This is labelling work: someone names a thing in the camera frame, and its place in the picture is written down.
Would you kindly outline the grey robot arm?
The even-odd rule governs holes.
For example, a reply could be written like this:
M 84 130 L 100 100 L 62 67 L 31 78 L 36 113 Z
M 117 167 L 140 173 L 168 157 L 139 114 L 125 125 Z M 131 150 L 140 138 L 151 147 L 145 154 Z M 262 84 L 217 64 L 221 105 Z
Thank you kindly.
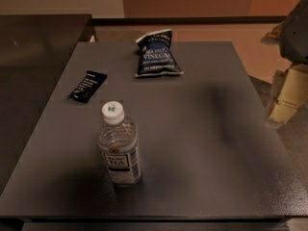
M 265 124 L 273 129 L 285 125 L 308 99 L 308 0 L 288 14 L 278 38 L 280 55 L 291 65 L 272 79 Z

